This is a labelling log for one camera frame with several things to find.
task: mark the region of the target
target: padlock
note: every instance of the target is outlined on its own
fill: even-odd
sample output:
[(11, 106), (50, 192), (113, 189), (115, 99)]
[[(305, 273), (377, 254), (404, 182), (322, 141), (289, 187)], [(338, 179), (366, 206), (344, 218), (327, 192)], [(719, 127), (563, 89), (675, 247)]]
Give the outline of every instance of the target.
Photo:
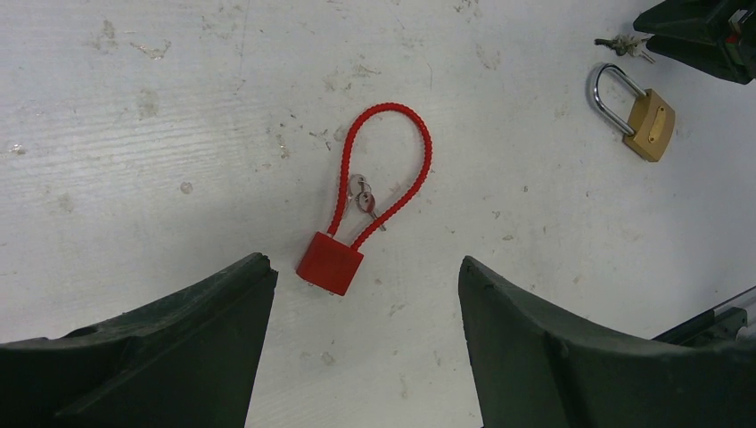
[[(605, 71), (612, 72), (636, 93), (637, 98), (626, 122), (606, 107), (598, 93), (598, 80)], [(649, 162), (658, 162), (672, 139), (675, 130), (675, 111), (653, 89), (644, 90), (621, 68), (603, 64), (596, 72), (593, 99), (598, 110), (625, 134), (625, 144)]]

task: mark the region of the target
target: key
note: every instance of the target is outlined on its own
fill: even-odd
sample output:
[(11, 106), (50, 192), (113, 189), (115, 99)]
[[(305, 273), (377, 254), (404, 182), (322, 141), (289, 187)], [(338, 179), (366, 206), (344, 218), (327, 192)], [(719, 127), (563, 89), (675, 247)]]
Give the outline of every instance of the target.
[(346, 218), (349, 213), (349, 206), (354, 200), (355, 196), (363, 193), (365, 190), (370, 191), (370, 185), (367, 184), (367, 180), (360, 174), (354, 174), (349, 178), (349, 186), (347, 189), (347, 203), (344, 208), (344, 215), (341, 218)]
[(593, 43), (597, 46), (606, 46), (607, 48), (613, 50), (614, 53), (617, 54), (617, 56), (629, 54), (633, 58), (641, 57), (653, 64), (656, 62), (656, 60), (652, 58), (651, 55), (649, 55), (646, 51), (643, 51), (641, 49), (641, 46), (648, 40), (648, 37), (640, 38), (622, 34), (613, 38), (612, 40), (597, 38), (593, 41)]
[[(363, 192), (357, 195), (357, 208), (360, 211), (370, 214), (373, 220), (377, 220), (378, 216), (375, 214), (375, 197), (370, 192)], [(380, 226), (383, 232), (386, 231), (386, 227)]]
[(596, 46), (606, 46), (609, 49), (613, 50), (617, 56), (622, 56), (628, 52), (628, 47), (619, 40), (618, 37), (607, 40), (605, 38), (597, 38), (593, 41), (594, 45)]

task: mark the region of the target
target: silver metal bar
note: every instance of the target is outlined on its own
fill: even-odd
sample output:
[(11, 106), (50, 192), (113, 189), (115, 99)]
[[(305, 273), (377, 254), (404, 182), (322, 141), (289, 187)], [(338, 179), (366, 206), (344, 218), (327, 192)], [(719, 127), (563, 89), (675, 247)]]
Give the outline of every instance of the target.
[(601, 101), (601, 95), (598, 93), (598, 81), (605, 71), (610, 71), (621, 81), (625, 82), (633, 91), (636, 92), (637, 96), (646, 96), (646, 92), (642, 87), (640, 87), (638, 83), (636, 83), (635, 80), (630, 78), (627, 74), (625, 74), (624, 71), (622, 71), (620, 67), (617, 67), (614, 64), (603, 64), (598, 68), (598, 71), (596, 72), (596, 79), (594, 80), (593, 85), (593, 99), (594, 102), (596, 102), (596, 107), (601, 113), (604, 114), (604, 116), (609, 118), (609, 120), (617, 125), (622, 130), (622, 132), (625, 133), (625, 135), (633, 136), (636, 133), (635, 129), (631, 128), (628, 122), (623, 120), (620, 116), (617, 116), (617, 113), (612, 111), (609, 107), (606, 106), (606, 104), (604, 104), (603, 101)]

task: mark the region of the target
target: black device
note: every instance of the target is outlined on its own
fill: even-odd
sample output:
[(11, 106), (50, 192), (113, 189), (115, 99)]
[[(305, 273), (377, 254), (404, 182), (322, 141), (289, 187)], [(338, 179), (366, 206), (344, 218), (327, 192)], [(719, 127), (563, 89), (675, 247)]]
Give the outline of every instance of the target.
[(756, 1), (666, 0), (633, 22), (646, 48), (716, 78), (756, 78)]
[(56, 339), (0, 345), (0, 426), (244, 426), (277, 272), (252, 254)]
[(459, 298), (486, 428), (756, 424), (756, 342), (711, 332), (746, 322), (731, 308), (720, 313), (736, 319), (707, 311), (649, 341), (578, 317), (470, 257)]

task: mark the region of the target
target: white table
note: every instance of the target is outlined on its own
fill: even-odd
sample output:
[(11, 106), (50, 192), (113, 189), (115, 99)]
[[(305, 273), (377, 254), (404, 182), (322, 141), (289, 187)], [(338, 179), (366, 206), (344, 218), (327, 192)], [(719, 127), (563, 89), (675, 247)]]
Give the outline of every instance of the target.
[[(654, 3), (3, 2), (0, 341), (261, 251), (280, 276), (248, 426), (477, 428), (464, 255), (643, 337), (753, 286), (753, 86), (593, 46)], [(607, 61), (676, 108), (660, 163), (589, 108)], [(611, 78), (604, 97), (628, 114)], [(294, 269), (332, 215), (343, 129), (386, 101), (423, 116), (434, 173), (329, 296)], [(398, 114), (364, 127), (353, 165), (379, 210), (420, 156)]]

